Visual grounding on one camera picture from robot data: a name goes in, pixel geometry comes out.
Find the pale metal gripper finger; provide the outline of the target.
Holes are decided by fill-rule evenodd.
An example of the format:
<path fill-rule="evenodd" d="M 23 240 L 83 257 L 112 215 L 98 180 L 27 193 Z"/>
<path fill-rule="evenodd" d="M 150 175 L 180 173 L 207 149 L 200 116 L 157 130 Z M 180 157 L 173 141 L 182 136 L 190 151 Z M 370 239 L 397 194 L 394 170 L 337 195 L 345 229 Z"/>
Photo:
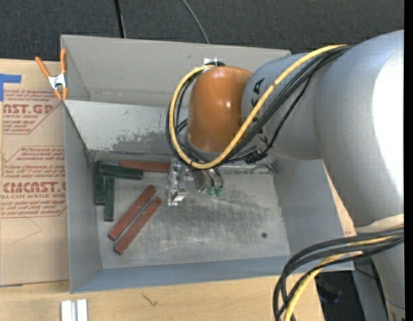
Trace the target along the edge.
<path fill-rule="evenodd" d="M 177 158 L 170 161 L 169 183 L 173 187 L 183 187 L 190 178 L 190 169 Z"/>
<path fill-rule="evenodd" d="M 170 185 L 166 188 L 166 203 L 170 207 L 178 206 L 187 196 L 184 184 Z"/>

